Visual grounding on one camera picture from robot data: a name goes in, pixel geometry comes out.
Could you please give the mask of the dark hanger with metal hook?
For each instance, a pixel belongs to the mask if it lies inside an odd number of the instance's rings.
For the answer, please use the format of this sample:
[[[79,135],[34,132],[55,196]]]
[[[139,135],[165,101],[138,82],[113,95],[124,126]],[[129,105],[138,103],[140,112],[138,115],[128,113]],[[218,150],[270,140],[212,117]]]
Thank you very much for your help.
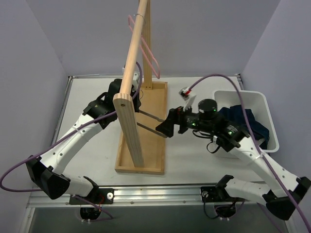
[[[155,129],[157,123],[162,123],[164,120],[158,116],[154,116],[150,113],[147,113],[143,110],[138,111],[139,122],[137,125],[153,134],[156,134],[162,138],[167,138],[167,136]]]

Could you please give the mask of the pink hanger with metal hook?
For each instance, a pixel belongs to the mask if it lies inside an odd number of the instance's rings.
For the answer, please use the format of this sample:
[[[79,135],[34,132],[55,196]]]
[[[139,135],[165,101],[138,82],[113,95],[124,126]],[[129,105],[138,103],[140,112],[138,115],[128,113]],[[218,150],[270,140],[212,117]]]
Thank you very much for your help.
[[[132,24],[134,25],[134,20],[132,18],[131,15],[128,16],[128,27],[130,28],[131,32],[133,33],[133,28],[132,28]],[[157,71],[155,70],[154,66],[152,65],[152,62],[149,61],[146,52],[144,51],[142,45],[140,45],[140,50],[142,51],[142,55],[145,59],[147,59],[147,64],[149,65],[149,67],[151,68],[152,72],[154,73],[154,75],[156,76],[157,79],[160,79],[160,66],[156,60],[156,58],[154,57],[151,49],[149,48],[149,46],[147,45],[147,42],[145,41],[144,37],[141,36],[140,38],[142,44],[144,45],[144,47],[146,48],[148,54],[150,55],[151,59],[154,61],[154,63],[156,64],[157,67]]]

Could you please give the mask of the dark blue denim garment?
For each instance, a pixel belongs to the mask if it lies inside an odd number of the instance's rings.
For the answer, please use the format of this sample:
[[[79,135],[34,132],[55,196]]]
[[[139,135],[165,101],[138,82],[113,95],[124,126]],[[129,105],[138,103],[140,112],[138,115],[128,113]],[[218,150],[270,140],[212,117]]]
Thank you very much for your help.
[[[233,121],[239,125],[243,125],[249,132],[241,105],[234,105],[230,106],[229,108],[222,107],[219,112],[228,120]],[[259,147],[263,150],[266,150],[270,139],[269,130],[255,119],[251,109],[245,109],[245,112],[250,128],[254,134],[255,139],[258,141]]]

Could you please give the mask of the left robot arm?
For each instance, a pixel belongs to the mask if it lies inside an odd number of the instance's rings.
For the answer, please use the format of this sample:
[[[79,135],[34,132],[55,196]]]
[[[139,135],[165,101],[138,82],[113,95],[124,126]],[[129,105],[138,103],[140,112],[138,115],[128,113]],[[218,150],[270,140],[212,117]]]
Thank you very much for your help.
[[[110,83],[108,91],[91,101],[59,144],[38,157],[31,156],[26,167],[31,180],[54,200],[63,194],[78,195],[86,203],[97,200],[98,185],[87,176],[68,177],[66,166],[96,134],[117,119],[113,97],[121,89],[121,79]]]

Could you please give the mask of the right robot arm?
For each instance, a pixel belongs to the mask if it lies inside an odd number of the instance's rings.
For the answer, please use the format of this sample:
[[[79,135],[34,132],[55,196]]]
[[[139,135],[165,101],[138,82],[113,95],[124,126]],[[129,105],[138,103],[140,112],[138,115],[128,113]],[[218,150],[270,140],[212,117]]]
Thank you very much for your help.
[[[257,149],[244,127],[217,112],[215,100],[200,101],[198,110],[198,113],[194,113],[191,108],[172,108],[156,130],[169,138],[173,137],[175,125],[179,126],[179,134],[188,129],[206,133],[212,143],[236,156],[264,181],[264,184],[258,184],[225,175],[209,197],[223,201],[239,198],[257,202],[265,205],[279,219],[288,220],[309,190],[310,180],[293,175],[262,149]]]

